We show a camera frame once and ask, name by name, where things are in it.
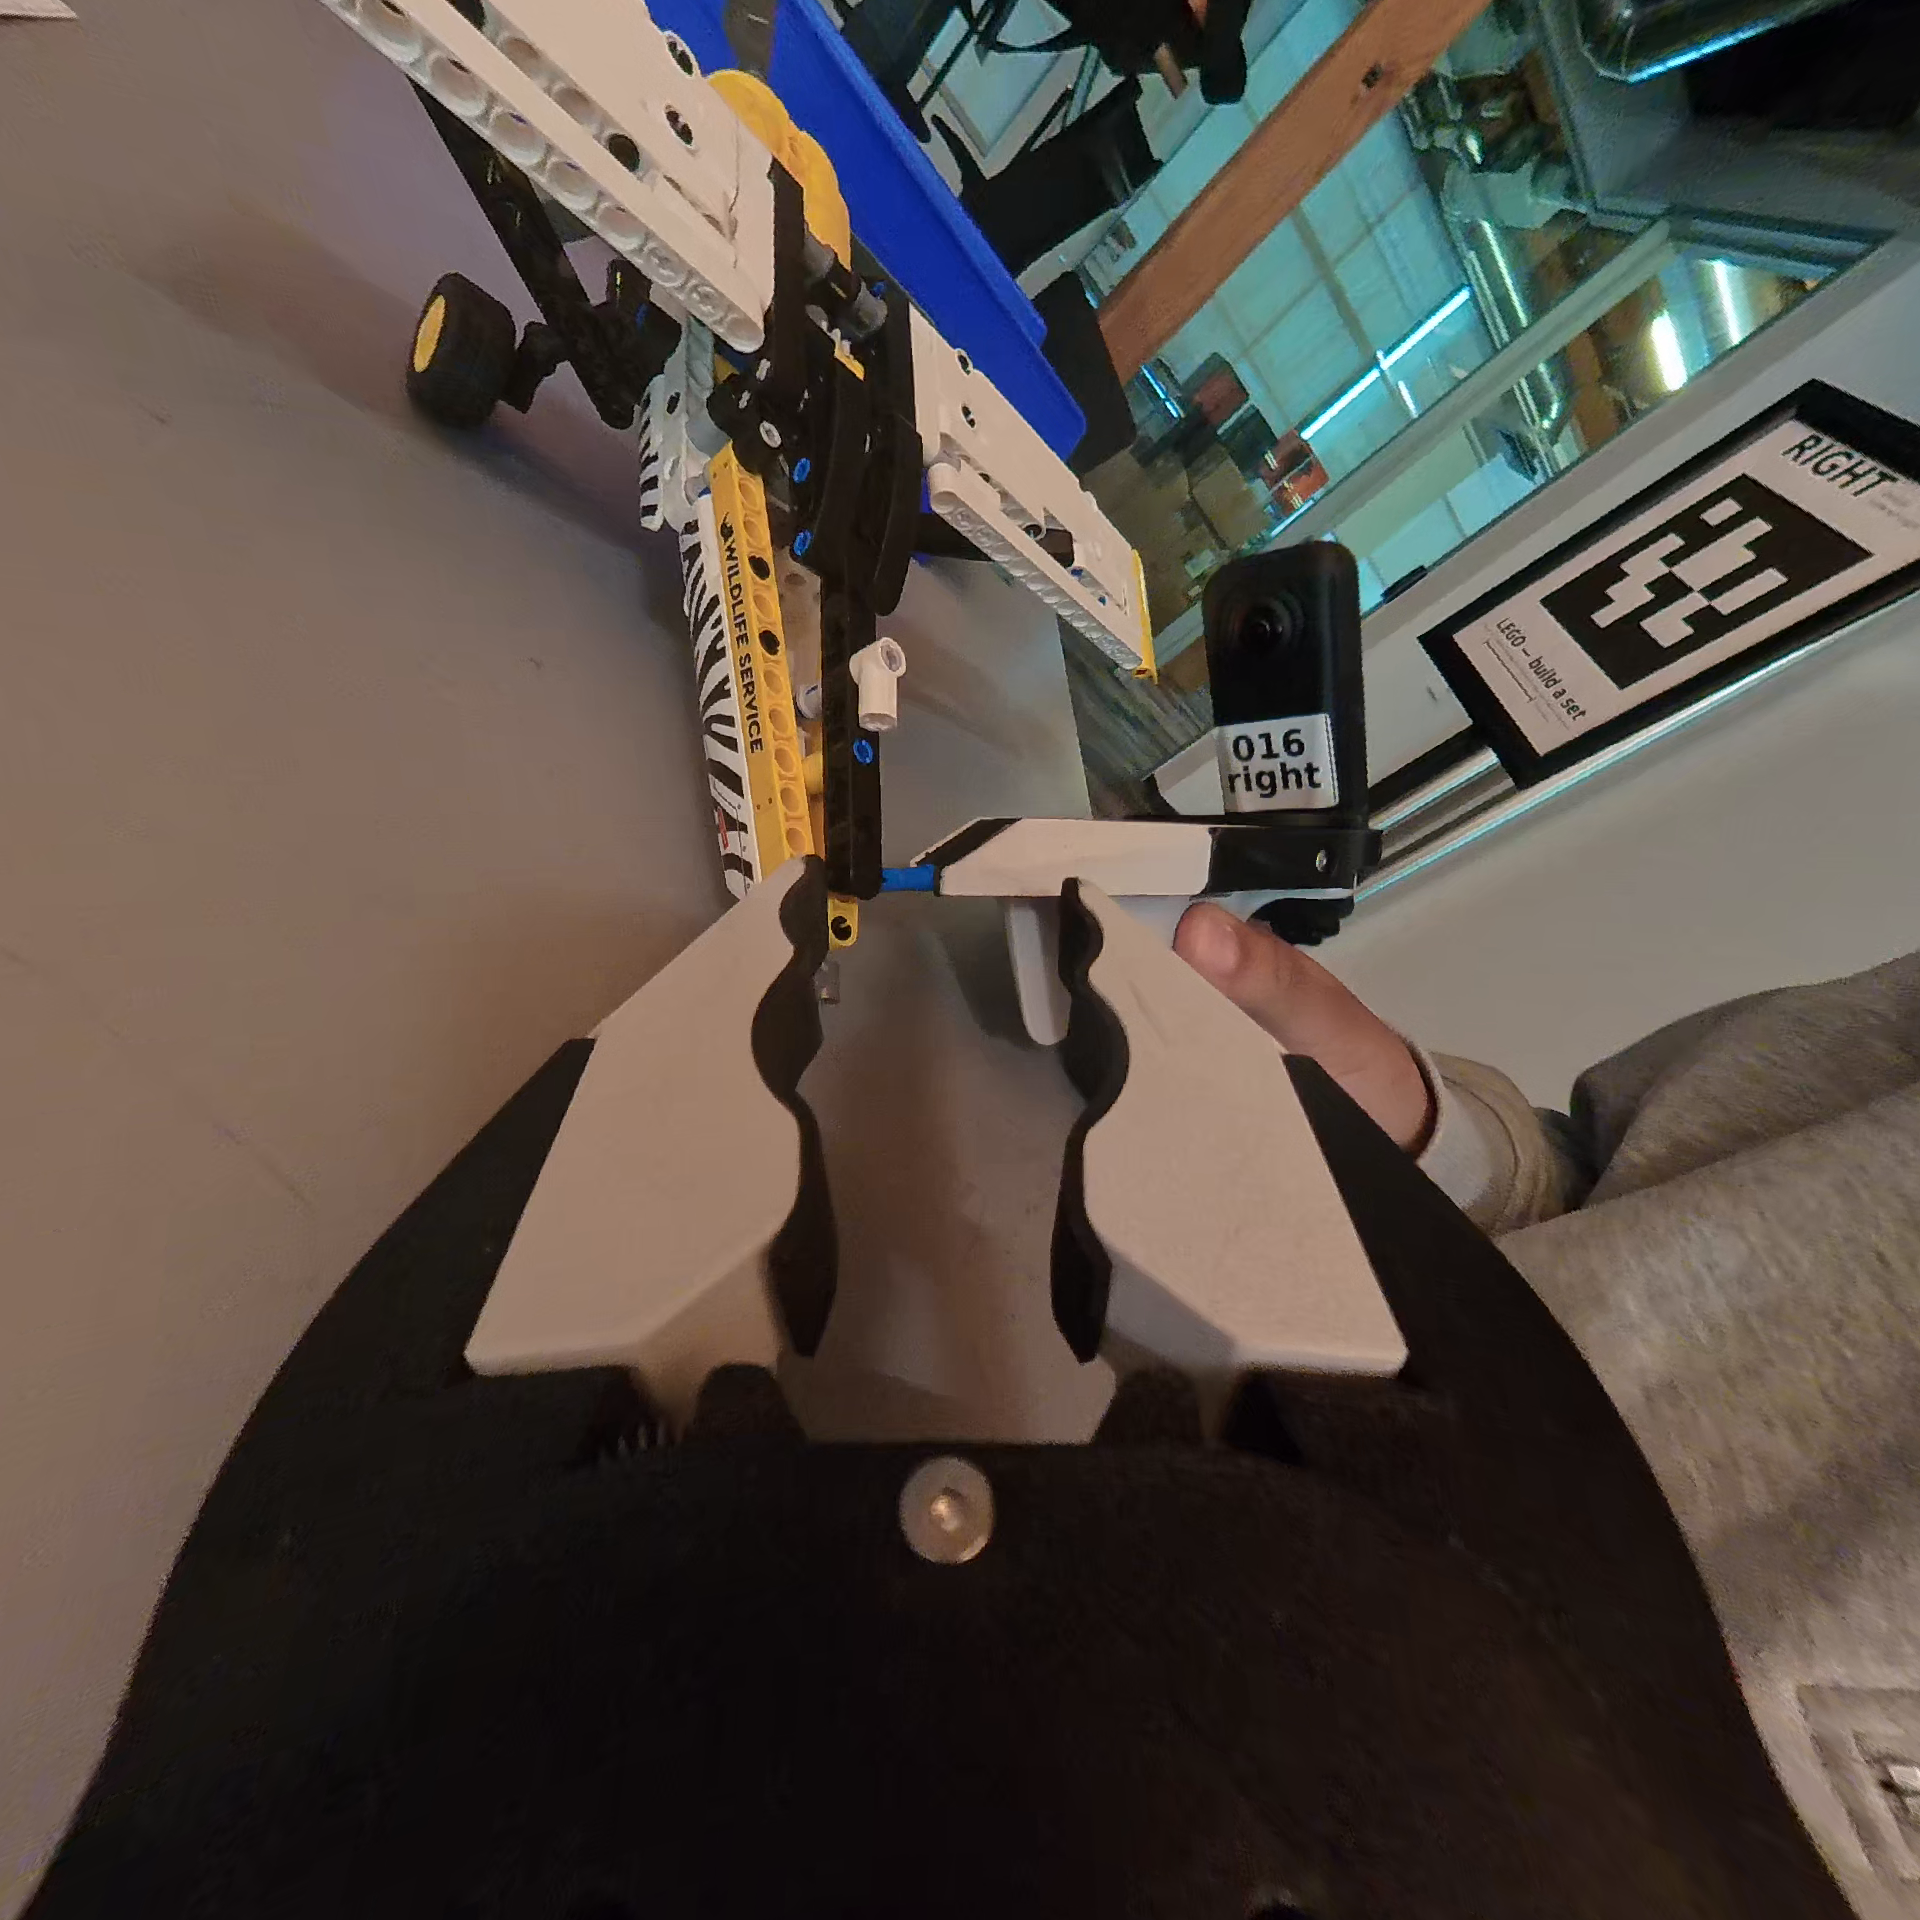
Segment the person's right hand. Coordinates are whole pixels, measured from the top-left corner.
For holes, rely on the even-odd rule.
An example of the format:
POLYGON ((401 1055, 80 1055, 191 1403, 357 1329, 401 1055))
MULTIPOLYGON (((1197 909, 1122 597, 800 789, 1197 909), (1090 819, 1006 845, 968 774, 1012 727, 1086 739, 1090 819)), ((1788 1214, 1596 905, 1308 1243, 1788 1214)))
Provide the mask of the person's right hand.
POLYGON ((1420 1051, 1308 950, 1215 903, 1186 907, 1173 950, 1273 1042, 1319 1063, 1399 1148, 1425 1149, 1438 1095, 1420 1051))

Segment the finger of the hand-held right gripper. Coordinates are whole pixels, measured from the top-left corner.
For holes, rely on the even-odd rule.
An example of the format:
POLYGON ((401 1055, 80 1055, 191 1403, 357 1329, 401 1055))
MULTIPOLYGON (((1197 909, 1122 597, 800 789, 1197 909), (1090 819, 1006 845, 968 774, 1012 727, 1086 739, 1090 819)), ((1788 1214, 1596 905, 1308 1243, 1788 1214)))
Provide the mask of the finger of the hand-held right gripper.
POLYGON ((932 850, 937 874, 1204 874, 1212 829, 1191 821, 973 821, 932 850))
POLYGON ((1212 837, 948 837, 928 865, 946 898, 1055 898, 1068 881, 1109 895, 1196 898, 1212 855, 1212 837))

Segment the blue plastic bin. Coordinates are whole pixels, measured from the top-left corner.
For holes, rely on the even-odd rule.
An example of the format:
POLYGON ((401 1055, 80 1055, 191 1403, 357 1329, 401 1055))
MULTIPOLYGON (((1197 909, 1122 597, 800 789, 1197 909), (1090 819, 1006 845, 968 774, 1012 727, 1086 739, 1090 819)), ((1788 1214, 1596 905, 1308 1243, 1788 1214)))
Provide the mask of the blue plastic bin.
POLYGON ((823 145, 852 234, 884 277, 902 286, 950 348, 985 371, 1055 454, 1073 454, 1088 420, 1045 355, 1045 317, 824 7, 776 4, 765 81, 794 123, 823 145))

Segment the person's grey hoodie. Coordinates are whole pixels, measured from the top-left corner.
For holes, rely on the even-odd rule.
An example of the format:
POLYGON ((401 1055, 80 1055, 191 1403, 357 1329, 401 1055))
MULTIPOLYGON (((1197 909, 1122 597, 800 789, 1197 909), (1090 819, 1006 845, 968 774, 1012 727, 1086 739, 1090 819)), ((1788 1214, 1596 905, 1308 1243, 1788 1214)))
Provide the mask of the person's grey hoodie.
POLYGON ((1577 1076, 1584 1202, 1504 1237, 1620 1407, 1858 1916, 1916 1916, 1917 963, 1732 999, 1577 1076))

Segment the black framed marker sign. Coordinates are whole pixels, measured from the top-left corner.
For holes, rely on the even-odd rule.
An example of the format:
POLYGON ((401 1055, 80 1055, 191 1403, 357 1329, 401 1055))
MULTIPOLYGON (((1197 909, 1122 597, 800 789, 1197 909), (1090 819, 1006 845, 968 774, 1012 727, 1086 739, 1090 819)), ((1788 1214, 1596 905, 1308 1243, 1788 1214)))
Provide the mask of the black framed marker sign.
POLYGON ((1809 380, 1421 650, 1534 787, 1916 593, 1917 428, 1809 380))

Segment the wooden ceiling beam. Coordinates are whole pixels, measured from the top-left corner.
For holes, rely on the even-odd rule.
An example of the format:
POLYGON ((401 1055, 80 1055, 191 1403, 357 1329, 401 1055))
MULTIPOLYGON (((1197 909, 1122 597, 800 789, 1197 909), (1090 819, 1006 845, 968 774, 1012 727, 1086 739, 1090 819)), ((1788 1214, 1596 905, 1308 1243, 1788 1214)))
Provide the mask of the wooden ceiling beam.
POLYGON ((1482 12, 1482 3, 1358 12, 1100 305, 1097 327, 1119 377, 1197 315, 1482 12))

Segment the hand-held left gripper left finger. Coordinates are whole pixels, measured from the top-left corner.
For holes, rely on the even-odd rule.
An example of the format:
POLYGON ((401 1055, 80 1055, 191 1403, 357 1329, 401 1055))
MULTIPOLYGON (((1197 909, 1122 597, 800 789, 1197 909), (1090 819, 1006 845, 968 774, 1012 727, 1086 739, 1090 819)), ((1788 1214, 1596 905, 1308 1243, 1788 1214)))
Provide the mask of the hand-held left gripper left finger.
POLYGON ((800 1082, 824 1030, 828 878, 793 858, 591 1033, 463 1357, 628 1374, 693 1410, 712 1370, 820 1349, 833 1217, 800 1082))

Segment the white yellow lego plane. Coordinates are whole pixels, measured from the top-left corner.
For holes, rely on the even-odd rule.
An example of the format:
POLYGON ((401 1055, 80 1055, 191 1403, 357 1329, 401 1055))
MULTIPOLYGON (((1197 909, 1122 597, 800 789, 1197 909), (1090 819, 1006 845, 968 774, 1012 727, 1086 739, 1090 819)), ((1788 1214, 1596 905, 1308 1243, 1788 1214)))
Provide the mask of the white yellow lego plane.
POLYGON ((855 238, 767 86, 776 4, 329 3, 413 91, 528 323, 445 271, 405 388, 526 414, 568 369, 637 429, 640 523, 678 545, 726 886, 828 870, 845 949, 879 894, 879 739, 914 558, 985 559, 1122 674, 1158 674, 1127 537, 855 238))

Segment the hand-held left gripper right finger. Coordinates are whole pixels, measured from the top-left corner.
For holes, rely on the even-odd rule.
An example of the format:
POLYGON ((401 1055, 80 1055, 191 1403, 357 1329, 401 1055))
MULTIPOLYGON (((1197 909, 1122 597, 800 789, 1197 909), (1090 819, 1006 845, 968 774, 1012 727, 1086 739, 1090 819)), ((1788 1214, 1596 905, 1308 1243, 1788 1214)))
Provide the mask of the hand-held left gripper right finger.
POLYGON ((1116 1378, 1392 1378, 1407 1342, 1317 1143, 1293 1055, 1090 881, 1061 898, 1062 1153, 1048 1302, 1116 1378))

